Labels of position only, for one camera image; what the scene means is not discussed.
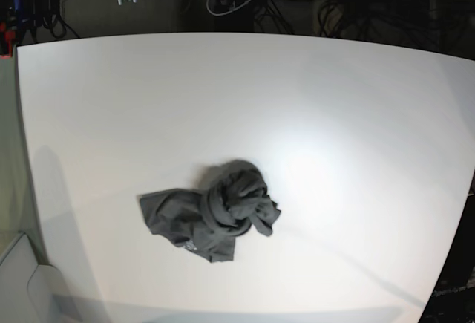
white tabletop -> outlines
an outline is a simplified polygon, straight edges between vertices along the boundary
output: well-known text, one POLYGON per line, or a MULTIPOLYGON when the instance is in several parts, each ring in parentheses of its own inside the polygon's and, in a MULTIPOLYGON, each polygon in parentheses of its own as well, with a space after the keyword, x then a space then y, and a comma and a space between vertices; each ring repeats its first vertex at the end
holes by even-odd
POLYGON ((417 322, 475 168, 474 80, 463 59, 297 36, 19 48, 50 262, 95 322, 417 322), (151 235, 138 195, 236 158, 282 210, 271 237, 210 264, 151 235))

gray cloth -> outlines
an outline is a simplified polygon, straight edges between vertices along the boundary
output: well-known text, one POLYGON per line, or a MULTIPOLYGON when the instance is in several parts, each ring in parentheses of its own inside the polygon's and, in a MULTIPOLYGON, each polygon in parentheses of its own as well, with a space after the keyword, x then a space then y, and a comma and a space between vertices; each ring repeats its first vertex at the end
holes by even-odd
POLYGON ((152 234, 210 262, 232 261, 236 237, 251 225, 270 236, 281 213, 256 168, 228 174, 205 192, 170 189, 143 195, 140 207, 152 234))

white table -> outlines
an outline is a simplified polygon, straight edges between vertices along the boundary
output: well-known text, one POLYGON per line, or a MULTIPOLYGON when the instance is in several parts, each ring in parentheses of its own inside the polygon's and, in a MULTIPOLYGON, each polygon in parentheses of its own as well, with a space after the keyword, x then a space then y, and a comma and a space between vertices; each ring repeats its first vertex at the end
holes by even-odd
POLYGON ((119 36, 19 48, 50 262, 98 322, 417 322, 475 167, 475 63, 297 36, 119 36), (137 195, 258 166, 282 215, 210 264, 137 195))

white cable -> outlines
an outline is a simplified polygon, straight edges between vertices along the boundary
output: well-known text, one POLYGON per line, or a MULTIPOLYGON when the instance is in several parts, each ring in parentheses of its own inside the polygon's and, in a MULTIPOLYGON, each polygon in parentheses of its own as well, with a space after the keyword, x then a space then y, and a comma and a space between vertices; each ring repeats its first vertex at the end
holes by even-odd
POLYGON ((209 2, 210 0, 206 0, 206 9, 208 9, 208 12, 210 14, 212 14, 213 16, 225 16, 225 15, 229 15, 230 13, 234 13, 236 11, 238 11, 239 9, 242 9, 243 7, 247 6, 252 0, 245 0, 245 2, 243 2, 241 5, 239 5, 238 7, 235 7, 234 9, 231 9, 229 11, 226 11, 224 13, 215 13, 211 10, 211 8, 209 7, 209 2))

